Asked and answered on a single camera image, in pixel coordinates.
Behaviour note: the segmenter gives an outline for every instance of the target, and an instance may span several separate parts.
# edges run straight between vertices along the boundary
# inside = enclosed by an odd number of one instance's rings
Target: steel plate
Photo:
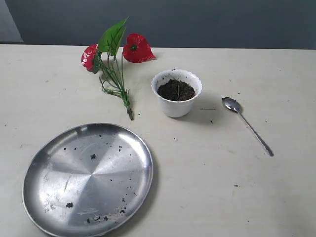
[[[101,236],[132,217],[152,177],[151,153],[136,134],[113,124],[83,125],[35,155],[23,203],[31,220],[50,235]]]

